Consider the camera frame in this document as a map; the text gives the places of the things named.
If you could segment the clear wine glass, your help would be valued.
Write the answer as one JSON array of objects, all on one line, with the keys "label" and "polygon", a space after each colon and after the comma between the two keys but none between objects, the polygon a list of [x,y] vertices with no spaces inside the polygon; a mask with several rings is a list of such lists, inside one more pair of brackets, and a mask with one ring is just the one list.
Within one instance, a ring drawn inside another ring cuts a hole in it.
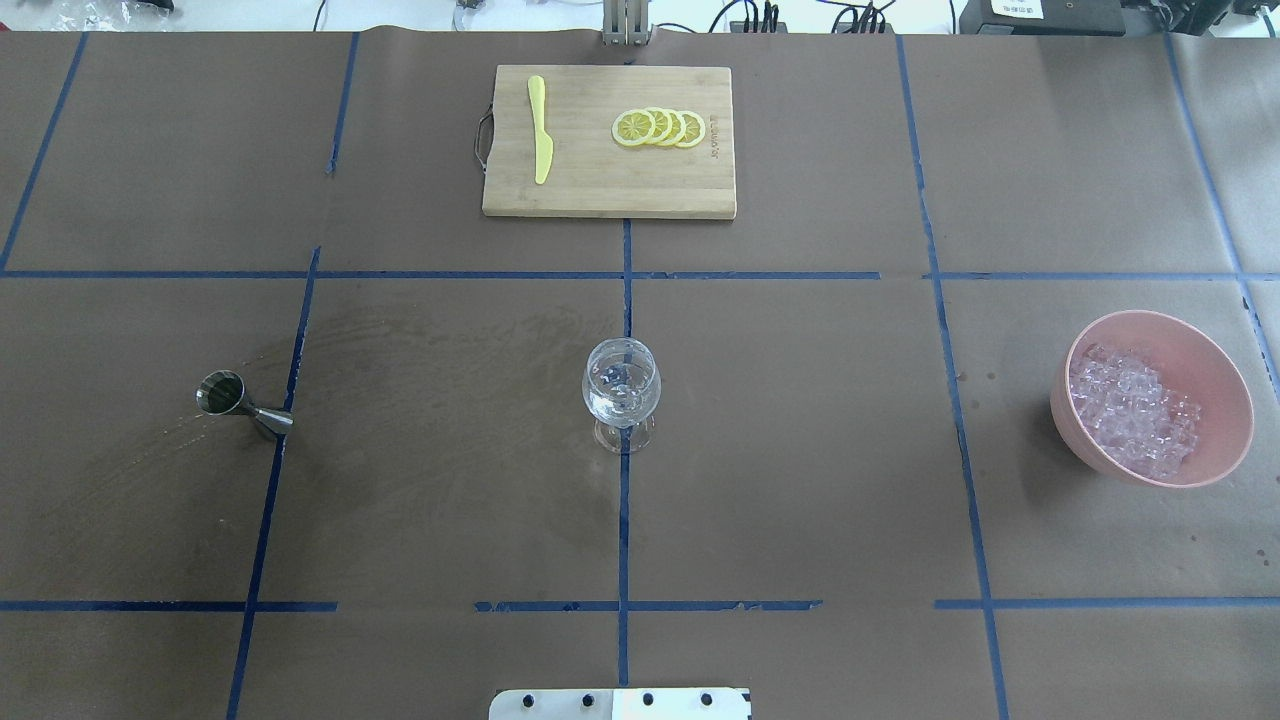
[{"label": "clear wine glass", "polygon": [[594,418],[596,442],[612,454],[630,455],[649,446],[662,382],[645,343],[628,337],[602,341],[588,356],[582,400]]}]

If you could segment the lemon slice leftmost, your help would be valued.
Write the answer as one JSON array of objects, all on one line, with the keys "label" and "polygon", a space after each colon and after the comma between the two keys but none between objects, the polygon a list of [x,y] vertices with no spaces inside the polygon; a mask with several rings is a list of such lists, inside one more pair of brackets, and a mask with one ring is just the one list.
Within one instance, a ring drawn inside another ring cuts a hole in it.
[{"label": "lemon slice leftmost", "polygon": [[618,114],[611,127],[613,141],[623,147],[636,147],[650,143],[658,131],[658,123],[649,110],[635,109]]}]

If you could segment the lemon slice rightmost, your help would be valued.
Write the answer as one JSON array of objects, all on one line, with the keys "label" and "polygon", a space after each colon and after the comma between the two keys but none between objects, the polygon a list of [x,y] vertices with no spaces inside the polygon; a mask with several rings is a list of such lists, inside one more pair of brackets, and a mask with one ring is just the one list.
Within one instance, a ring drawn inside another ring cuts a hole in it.
[{"label": "lemon slice rightmost", "polygon": [[707,123],[704,118],[695,111],[680,110],[678,119],[684,132],[675,142],[675,147],[677,149],[696,147],[705,137]]}]

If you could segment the clear ice cubes pile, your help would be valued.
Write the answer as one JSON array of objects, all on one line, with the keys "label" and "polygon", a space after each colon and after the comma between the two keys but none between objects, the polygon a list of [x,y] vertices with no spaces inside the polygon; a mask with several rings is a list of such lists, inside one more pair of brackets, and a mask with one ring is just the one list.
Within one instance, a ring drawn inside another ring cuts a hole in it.
[{"label": "clear ice cubes pile", "polygon": [[1068,386],[1087,434],[1129,471],[1172,480],[1198,447],[1202,406],[1167,387],[1144,352],[1089,345],[1071,361]]}]

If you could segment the black box device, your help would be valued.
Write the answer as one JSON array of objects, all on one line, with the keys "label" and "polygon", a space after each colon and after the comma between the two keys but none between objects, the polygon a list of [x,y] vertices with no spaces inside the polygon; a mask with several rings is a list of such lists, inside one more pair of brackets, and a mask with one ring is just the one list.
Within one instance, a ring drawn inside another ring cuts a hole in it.
[{"label": "black box device", "polygon": [[960,35],[1052,35],[1121,37],[1120,1],[968,1]]}]

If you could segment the aluminium frame post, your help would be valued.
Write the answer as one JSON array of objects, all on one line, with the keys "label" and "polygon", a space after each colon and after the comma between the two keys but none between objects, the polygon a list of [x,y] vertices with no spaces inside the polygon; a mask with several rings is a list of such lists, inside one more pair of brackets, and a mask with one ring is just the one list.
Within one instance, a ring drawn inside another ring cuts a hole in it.
[{"label": "aluminium frame post", "polygon": [[649,0],[604,0],[602,40],[605,46],[643,46],[652,40]]}]

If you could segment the pink bowl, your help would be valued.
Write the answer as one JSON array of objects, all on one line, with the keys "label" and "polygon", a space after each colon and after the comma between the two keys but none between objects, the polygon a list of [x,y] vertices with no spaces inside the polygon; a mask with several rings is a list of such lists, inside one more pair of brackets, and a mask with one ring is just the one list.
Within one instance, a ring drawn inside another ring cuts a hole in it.
[{"label": "pink bowl", "polygon": [[[1125,468],[1088,432],[1073,401],[1073,369],[1091,350],[1134,352],[1152,368],[1165,389],[1199,405],[1196,447],[1169,479]],[[1059,437],[1088,468],[1133,486],[1192,489],[1211,486],[1235,471],[1254,437],[1254,409],[1247,383],[1229,355],[1194,325],[1151,310],[1110,313],[1087,325],[1071,342],[1050,382],[1050,413]]]}]

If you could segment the wooden cutting board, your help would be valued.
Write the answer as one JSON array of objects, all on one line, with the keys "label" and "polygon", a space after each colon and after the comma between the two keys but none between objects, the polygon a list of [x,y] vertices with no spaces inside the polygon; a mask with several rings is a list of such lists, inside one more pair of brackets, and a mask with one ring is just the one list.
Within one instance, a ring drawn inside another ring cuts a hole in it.
[{"label": "wooden cutting board", "polygon": [[[547,82],[554,161],[534,182],[530,76]],[[623,111],[666,108],[700,114],[692,149],[623,147],[611,127]],[[493,141],[485,160],[489,217],[731,220],[737,183],[733,77],[726,67],[520,65],[495,70]]]}]

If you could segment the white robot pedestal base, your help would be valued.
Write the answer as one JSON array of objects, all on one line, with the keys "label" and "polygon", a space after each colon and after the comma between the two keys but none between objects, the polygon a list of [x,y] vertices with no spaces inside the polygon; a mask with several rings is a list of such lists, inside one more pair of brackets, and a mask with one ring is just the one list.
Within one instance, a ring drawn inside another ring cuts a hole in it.
[{"label": "white robot pedestal base", "polygon": [[502,691],[489,719],[751,719],[750,691],[732,687]]}]

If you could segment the yellow plastic knife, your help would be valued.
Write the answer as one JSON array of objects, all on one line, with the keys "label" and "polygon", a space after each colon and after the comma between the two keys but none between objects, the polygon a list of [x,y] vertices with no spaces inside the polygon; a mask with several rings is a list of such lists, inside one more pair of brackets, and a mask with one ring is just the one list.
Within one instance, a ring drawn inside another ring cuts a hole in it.
[{"label": "yellow plastic knife", "polygon": [[544,184],[554,161],[554,140],[547,129],[547,82],[543,76],[527,78],[534,141],[534,182]]}]

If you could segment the clear plastic bag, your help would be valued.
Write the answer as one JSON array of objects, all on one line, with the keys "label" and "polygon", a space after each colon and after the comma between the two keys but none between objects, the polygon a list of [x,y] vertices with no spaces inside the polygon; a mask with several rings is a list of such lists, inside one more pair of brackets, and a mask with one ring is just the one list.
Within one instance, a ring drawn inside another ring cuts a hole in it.
[{"label": "clear plastic bag", "polygon": [[55,32],[165,32],[173,1],[54,1],[40,26]]}]

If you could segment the steel jigger cup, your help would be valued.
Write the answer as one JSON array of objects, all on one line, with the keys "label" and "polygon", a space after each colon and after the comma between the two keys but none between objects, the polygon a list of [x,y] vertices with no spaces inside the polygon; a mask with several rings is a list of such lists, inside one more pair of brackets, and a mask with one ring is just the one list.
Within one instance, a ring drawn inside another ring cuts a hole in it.
[{"label": "steel jigger cup", "polygon": [[294,425],[292,413],[259,405],[251,397],[243,378],[230,370],[206,375],[195,391],[195,401],[209,416],[247,416],[275,437],[288,436]]}]

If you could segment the lemon slice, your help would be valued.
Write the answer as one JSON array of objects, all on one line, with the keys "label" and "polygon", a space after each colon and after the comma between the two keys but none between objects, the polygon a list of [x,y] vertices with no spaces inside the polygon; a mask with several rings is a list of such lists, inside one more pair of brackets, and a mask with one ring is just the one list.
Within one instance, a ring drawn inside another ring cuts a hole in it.
[{"label": "lemon slice", "polygon": [[705,137],[707,123],[704,118],[695,111],[680,110],[678,119],[684,132],[675,142],[675,147],[677,149],[696,147]]},{"label": "lemon slice", "polygon": [[662,147],[672,147],[684,141],[687,131],[687,120],[685,113],[681,110],[664,109],[664,114],[667,118],[667,129],[657,143]]},{"label": "lemon slice", "polygon": [[673,115],[666,108],[644,108],[644,113],[650,118],[650,132],[645,137],[645,145],[663,145],[673,129]]},{"label": "lemon slice", "polygon": [[623,147],[636,147],[650,143],[658,131],[658,123],[649,110],[635,109],[618,114],[611,127],[613,141]]}]

